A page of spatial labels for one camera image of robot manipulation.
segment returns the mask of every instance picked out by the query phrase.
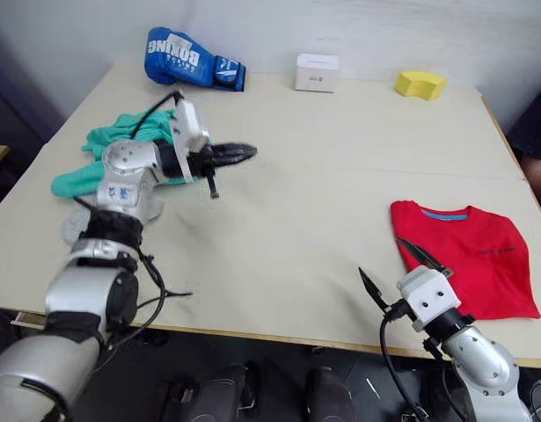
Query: floor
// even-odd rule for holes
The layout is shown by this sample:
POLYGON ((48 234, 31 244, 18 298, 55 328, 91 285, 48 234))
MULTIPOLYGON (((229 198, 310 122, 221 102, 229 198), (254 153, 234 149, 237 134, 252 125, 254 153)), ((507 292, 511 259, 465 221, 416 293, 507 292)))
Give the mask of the floor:
MULTIPOLYGON (((305 376, 310 369, 322 366, 332 368, 345 380, 359 420, 399 420, 405 408, 379 355, 334 349, 313 353, 308 346, 183 332, 167 335, 163 346, 132 342, 117 352, 92 377, 77 404, 75 421, 158 422, 157 396, 163 382, 181 374, 202 381, 218 368, 248 360, 256 361, 262 371, 258 421, 303 420, 305 376)), ((401 374, 417 399, 421 376, 421 372, 401 374)))

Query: white wall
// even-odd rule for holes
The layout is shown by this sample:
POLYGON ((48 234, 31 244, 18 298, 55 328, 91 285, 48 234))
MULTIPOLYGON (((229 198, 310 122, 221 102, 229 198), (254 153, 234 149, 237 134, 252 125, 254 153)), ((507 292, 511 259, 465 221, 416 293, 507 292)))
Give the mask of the white wall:
POLYGON ((291 73, 303 51, 339 55, 350 78, 438 72, 477 86, 505 127, 541 89, 541 0, 0 0, 0 75, 53 126, 110 63, 141 60, 157 25, 253 71, 291 73))

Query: red t-shirt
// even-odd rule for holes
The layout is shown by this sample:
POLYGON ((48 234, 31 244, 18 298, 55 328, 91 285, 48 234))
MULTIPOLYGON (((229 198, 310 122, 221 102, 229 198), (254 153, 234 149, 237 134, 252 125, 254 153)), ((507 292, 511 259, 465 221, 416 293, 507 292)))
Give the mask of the red t-shirt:
MULTIPOLYGON (((530 286, 528 247, 502 215, 475 207, 435 211, 412 200, 391 204, 396 237, 428 251, 454 271, 459 310, 477 319, 540 318, 530 286)), ((419 265, 398 242, 407 270, 419 265)))

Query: white table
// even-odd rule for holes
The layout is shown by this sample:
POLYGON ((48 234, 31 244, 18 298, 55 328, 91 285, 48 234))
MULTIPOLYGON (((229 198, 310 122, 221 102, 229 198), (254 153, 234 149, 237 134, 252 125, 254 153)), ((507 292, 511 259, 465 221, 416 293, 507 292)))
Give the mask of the white table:
MULTIPOLYGON (((167 300, 157 327, 377 351, 381 313, 357 268, 398 298, 405 269, 389 205, 401 199, 511 218, 530 248, 541 311, 541 211, 476 90, 447 87, 427 102, 382 83, 342 81, 334 94, 291 85, 249 74, 243 93, 183 87, 213 142, 249 142, 259 154, 217 173, 219 200, 206 183, 157 189, 164 211, 145 228, 143 250, 168 288, 194 291, 167 300)), ((73 201, 51 194, 53 177, 91 162, 80 146, 92 128, 168 89, 141 67, 114 67, 43 148, 0 205, 0 307, 42 312, 67 258, 59 227, 73 201)), ((140 301, 157 295, 142 268, 138 277, 140 301)), ((478 327, 541 367, 541 319, 478 327)), ((408 321, 388 334, 394 353, 426 355, 408 321)))

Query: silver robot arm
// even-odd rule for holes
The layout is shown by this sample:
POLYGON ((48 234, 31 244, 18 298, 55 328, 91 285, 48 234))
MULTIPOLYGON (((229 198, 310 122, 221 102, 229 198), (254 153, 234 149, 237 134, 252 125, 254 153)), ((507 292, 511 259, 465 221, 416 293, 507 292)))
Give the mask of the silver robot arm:
POLYGON ((531 421, 518 396, 519 369, 514 356, 471 326, 472 317, 458 312, 461 302, 446 277, 419 266, 397 286, 410 307, 413 328, 429 335, 425 348, 433 352, 440 345, 452 358, 469 396, 467 419, 531 421))
POLYGON ((0 422, 70 419, 108 341, 135 317, 143 225, 161 211, 153 188, 207 178, 215 198, 215 168, 256 154, 250 145, 210 145, 194 106, 175 100, 174 145, 122 140, 105 150, 98 205, 50 284, 44 331, 0 355, 0 422))

